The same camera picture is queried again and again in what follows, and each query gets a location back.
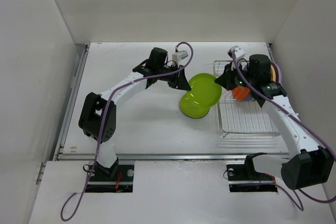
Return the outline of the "orange plate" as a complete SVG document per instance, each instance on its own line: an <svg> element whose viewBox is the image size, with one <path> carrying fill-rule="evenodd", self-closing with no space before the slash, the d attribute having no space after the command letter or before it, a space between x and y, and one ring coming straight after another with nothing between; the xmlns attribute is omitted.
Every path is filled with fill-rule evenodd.
<svg viewBox="0 0 336 224"><path fill-rule="evenodd" d="M243 86L237 86L233 89L232 94L236 100L248 100L250 97L250 89Z"/></svg>

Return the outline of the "green plate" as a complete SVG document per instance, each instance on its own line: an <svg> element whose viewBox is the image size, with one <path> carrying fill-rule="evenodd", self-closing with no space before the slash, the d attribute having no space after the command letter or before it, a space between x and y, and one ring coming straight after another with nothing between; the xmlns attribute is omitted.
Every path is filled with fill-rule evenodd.
<svg viewBox="0 0 336 224"><path fill-rule="evenodd" d="M209 73L198 73L191 77L191 91L186 93L189 100L197 106L212 107L221 98L222 87L215 82L216 78Z"/></svg>
<svg viewBox="0 0 336 224"><path fill-rule="evenodd" d="M191 98L188 97L188 93L185 93L181 97L180 109L185 114L202 114L210 111L210 107L200 106L199 104L193 102Z"/></svg>

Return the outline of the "blue plate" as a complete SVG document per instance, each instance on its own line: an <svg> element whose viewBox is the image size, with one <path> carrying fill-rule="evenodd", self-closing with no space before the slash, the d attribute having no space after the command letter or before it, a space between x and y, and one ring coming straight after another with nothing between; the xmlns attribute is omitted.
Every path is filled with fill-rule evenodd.
<svg viewBox="0 0 336 224"><path fill-rule="evenodd" d="M250 102L250 101L254 101L255 99L252 97L251 94L248 94L248 95L245 96L242 100L243 100L243 101L246 101L246 102Z"/></svg>

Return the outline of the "black plate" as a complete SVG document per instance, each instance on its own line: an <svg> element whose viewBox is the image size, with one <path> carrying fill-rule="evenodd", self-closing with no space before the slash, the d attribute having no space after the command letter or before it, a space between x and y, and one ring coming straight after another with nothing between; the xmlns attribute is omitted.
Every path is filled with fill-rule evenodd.
<svg viewBox="0 0 336 224"><path fill-rule="evenodd" d="M191 119L200 119L200 118L203 118L206 115L208 115L208 112L207 113L202 113L202 114L184 114L184 115L187 116L188 118L191 118Z"/></svg>

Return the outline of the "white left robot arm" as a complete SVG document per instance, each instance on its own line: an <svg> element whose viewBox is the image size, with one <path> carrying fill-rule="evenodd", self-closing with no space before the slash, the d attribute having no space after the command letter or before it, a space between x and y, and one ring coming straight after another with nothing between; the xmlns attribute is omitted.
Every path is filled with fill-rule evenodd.
<svg viewBox="0 0 336 224"><path fill-rule="evenodd" d="M154 47L148 59L132 69L132 72L116 86L102 93L90 92L84 101L79 127L84 135L95 139L95 170L106 180L117 176L118 158L113 151L111 138L116 131L117 109L139 92L157 81L164 81L172 89L190 91L181 60L191 60L193 52L176 50L172 63L168 64L167 51Z"/></svg>

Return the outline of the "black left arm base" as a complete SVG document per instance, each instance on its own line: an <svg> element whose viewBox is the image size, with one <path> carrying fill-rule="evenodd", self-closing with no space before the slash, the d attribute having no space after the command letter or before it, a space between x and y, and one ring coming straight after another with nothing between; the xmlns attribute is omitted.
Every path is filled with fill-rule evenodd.
<svg viewBox="0 0 336 224"><path fill-rule="evenodd" d="M134 163L120 163L118 160L111 168L96 164L86 193L132 193L134 180Z"/></svg>

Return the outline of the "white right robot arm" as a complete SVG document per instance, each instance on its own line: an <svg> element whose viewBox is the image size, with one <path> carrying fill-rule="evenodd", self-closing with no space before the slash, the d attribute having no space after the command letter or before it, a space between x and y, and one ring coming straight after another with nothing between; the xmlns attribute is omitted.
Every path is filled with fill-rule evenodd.
<svg viewBox="0 0 336 224"><path fill-rule="evenodd" d="M215 83L227 91L247 88L249 96L278 129L290 156L283 159L264 152L247 155L243 166L245 176L278 177L292 190L327 182L335 153L299 120L284 87L272 74L271 60L260 54L251 55L245 66L241 66L241 60L243 57L238 57L226 64Z"/></svg>

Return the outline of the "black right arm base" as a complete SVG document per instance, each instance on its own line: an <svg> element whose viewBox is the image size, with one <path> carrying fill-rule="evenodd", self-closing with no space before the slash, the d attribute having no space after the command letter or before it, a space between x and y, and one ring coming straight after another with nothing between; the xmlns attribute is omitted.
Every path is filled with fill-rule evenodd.
<svg viewBox="0 0 336 224"><path fill-rule="evenodd" d="M223 177L228 180L231 193L278 192L273 176L255 171L253 158L260 155L265 153L249 154L243 163L226 164Z"/></svg>

